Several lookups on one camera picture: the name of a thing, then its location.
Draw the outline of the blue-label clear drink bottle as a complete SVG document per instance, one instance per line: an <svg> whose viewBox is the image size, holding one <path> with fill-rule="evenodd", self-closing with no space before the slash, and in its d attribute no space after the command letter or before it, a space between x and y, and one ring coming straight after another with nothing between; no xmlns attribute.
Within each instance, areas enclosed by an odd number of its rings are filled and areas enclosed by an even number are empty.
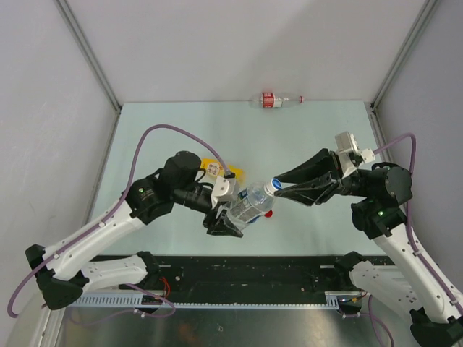
<svg viewBox="0 0 463 347"><path fill-rule="evenodd" d="M271 180L248 185L230 204L226 216L239 230L272 210L278 190L274 189Z"/></svg>

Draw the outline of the blue white bottle cap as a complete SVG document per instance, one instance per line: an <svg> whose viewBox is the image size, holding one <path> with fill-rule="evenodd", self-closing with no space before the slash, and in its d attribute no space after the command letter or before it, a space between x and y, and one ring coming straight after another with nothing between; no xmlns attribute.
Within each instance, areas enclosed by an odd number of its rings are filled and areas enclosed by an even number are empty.
<svg viewBox="0 0 463 347"><path fill-rule="evenodd" d="M274 189L276 189L276 190L282 189L281 182L280 182L278 179L276 179L276 178L273 178L273 179L271 180L271 184L272 184L272 186L274 187Z"/></svg>

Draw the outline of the clear red-label water bottle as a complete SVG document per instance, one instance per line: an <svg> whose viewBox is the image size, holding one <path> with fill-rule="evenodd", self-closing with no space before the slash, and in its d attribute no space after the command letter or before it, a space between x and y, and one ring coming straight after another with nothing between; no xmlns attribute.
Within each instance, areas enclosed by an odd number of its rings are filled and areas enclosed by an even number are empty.
<svg viewBox="0 0 463 347"><path fill-rule="evenodd" d="M288 93L261 92L251 97L249 103L252 107L263 109L289 108L303 104L302 95Z"/></svg>

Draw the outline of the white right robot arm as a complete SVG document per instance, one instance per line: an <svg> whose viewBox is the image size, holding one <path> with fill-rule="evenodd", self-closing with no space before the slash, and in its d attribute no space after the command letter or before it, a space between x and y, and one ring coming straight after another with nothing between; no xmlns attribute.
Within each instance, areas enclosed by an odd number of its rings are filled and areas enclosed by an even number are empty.
<svg viewBox="0 0 463 347"><path fill-rule="evenodd" d="M298 167L278 175L288 186L277 192L303 205L321 205L334 195L361 197L352 223L380 247L396 272L380 269L357 252L336 264L334 283L354 286L396 312L420 346L453 346L462 339L462 292L443 274L412 230L401 206L412 199L412 175L393 163L376 163L372 150L323 148Z"/></svg>

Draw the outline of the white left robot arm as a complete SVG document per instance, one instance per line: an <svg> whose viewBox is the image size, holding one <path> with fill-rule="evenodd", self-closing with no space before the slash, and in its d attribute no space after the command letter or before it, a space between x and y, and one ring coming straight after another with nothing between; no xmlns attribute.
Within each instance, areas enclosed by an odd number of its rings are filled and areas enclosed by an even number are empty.
<svg viewBox="0 0 463 347"><path fill-rule="evenodd" d="M169 214L175 205L204 214L203 225L210 235L241 237L224 225L222 207L237 197L239 182L234 173L217 176L215 183L202 182L201 159L181 151L163 168L132 183L103 215L59 243L34 244L25 254L34 272L45 305L62 309L84 293L103 288L136 285L155 288L161 269L150 252L107 261L95 257L122 237Z"/></svg>

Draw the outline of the yellow juice bottle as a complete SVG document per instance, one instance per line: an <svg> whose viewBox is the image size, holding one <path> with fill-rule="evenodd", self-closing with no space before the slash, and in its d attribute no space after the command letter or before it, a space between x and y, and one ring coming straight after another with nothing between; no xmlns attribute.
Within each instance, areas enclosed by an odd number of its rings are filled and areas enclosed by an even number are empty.
<svg viewBox="0 0 463 347"><path fill-rule="evenodd" d="M236 180L243 184L245 182L245 172L236 166L227 166L233 174L235 174ZM225 176L224 167L215 158L201 158L201 168L205 169L206 176L215 181L218 176Z"/></svg>

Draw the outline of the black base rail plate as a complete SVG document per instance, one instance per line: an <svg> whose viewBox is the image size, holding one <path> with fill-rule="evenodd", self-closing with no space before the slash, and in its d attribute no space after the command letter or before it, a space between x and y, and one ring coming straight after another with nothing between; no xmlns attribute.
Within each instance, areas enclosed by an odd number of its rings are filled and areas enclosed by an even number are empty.
<svg viewBox="0 0 463 347"><path fill-rule="evenodd" d="M357 293L348 278L355 263L392 265L387 256L222 257L157 256L158 271L139 283L145 290L168 289L169 298L244 299L288 303L327 292Z"/></svg>

